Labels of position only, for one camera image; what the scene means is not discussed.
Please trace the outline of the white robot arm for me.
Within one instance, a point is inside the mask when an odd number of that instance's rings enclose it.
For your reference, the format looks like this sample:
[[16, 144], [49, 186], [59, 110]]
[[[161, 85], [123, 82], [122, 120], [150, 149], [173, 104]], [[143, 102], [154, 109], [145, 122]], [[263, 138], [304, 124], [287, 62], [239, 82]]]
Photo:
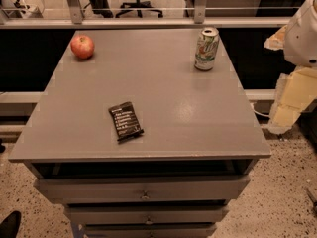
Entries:
[[317, 98], [317, 0], [305, 0], [264, 47], [283, 50], [284, 59], [295, 65], [290, 75], [280, 75], [269, 112], [268, 130], [284, 134]]

